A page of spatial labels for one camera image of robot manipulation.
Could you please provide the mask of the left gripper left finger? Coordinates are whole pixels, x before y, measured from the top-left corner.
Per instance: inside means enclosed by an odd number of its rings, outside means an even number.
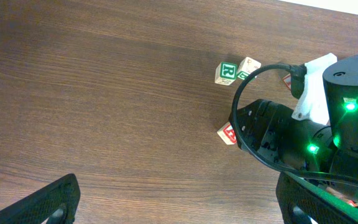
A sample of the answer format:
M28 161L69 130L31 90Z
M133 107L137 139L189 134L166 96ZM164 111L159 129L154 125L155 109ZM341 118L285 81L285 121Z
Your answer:
M80 195L75 174L67 174L0 210L0 223L72 224Z

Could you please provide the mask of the green edged wooden block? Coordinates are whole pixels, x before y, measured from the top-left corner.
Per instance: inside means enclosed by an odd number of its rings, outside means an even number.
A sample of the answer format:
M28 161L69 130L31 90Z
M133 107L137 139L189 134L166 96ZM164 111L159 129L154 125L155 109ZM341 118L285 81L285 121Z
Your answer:
M261 65L260 62L250 57L246 57L238 66L237 78L245 80L253 71L260 68Z

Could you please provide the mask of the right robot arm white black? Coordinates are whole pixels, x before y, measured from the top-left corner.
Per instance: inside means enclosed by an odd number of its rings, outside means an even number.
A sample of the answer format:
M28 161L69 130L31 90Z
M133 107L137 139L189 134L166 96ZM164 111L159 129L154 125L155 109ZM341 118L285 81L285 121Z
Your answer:
M238 146L265 166L358 194L358 55L326 68L321 83L329 116L323 124L268 100L240 108L244 84L234 95L229 122Z

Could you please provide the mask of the red E letter block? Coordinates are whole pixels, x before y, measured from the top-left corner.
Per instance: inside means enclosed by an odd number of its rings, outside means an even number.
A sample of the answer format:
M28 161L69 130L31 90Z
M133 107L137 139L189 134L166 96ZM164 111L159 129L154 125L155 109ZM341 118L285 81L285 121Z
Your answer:
M285 86L291 90L291 74L287 74L282 78L282 81L284 82Z

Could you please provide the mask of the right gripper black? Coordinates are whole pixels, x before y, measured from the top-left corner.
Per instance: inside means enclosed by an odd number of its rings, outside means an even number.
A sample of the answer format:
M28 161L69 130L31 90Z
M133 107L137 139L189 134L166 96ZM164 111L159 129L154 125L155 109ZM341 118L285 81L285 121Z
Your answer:
M298 121L291 117L293 110L272 101L256 100L237 110L239 148L255 152L263 163L278 170L283 167L296 170L315 170L316 154L309 151L316 134L316 124L310 120Z

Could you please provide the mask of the red A letter block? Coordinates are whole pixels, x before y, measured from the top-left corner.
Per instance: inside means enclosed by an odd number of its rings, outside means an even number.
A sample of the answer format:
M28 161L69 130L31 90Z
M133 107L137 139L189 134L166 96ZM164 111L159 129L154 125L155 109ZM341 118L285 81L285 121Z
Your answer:
M230 122L227 122L223 127L221 127L217 131L217 134L227 145L233 145L237 143L236 135Z

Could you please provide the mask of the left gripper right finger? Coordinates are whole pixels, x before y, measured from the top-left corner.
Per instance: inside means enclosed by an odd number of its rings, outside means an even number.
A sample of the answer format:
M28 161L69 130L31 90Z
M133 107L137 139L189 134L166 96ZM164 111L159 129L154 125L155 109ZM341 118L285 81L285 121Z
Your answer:
M292 173L279 175L276 196L283 222L358 223L358 209Z

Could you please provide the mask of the green R letter block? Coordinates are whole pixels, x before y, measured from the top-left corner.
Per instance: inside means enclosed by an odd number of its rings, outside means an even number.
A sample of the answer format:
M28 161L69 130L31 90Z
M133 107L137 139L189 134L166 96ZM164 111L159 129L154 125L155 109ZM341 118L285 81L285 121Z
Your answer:
M215 71L215 84L230 85L237 78L237 65L229 62L221 62Z

